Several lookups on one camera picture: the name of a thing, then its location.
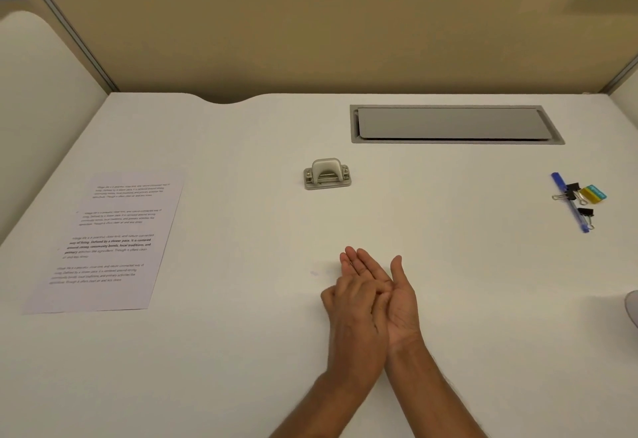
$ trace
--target desk surface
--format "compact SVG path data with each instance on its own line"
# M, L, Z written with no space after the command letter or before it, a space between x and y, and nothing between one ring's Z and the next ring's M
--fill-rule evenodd
M564 146L353 144L351 103L542 105ZM306 191L338 157L348 188ZM21 315L96 172L186 184L148 310ZM581 234L549 177L609 195ZM638 130L605 95L111 94L0 247L0 435L259 437L324 369L346 245L403 254L426 341L494 437L634 438ZM408 437L385 376L345 437Z

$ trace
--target pen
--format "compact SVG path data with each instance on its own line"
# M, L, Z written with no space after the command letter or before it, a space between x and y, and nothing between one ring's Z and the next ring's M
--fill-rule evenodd
M556 186L558 186L558 190L561 192L561 194L567 192L567 184L565 184L565 181L563 181L563 178L560 174L558 174L557 172L553 172L552 179L554 179L554 183L556 183ZM578 221L578 226L581 227L583 233L589 233L588 224L585 218L578 212L574 201L566 199L565 202L569 205L569 209L572 210L572 215L574 215L574 218L576 218L576 220Z

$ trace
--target sticky note pad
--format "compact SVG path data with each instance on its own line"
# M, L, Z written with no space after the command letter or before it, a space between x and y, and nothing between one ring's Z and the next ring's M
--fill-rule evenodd
M596 204L607 199L607 195L593 184L581 189L581 195L583 195L583 197L592 204Z

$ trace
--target left hand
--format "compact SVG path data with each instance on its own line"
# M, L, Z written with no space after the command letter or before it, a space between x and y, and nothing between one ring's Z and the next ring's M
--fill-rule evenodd
M391 285L347 269L322 301L330 318L326 379L365 398L383 371L388 350Z

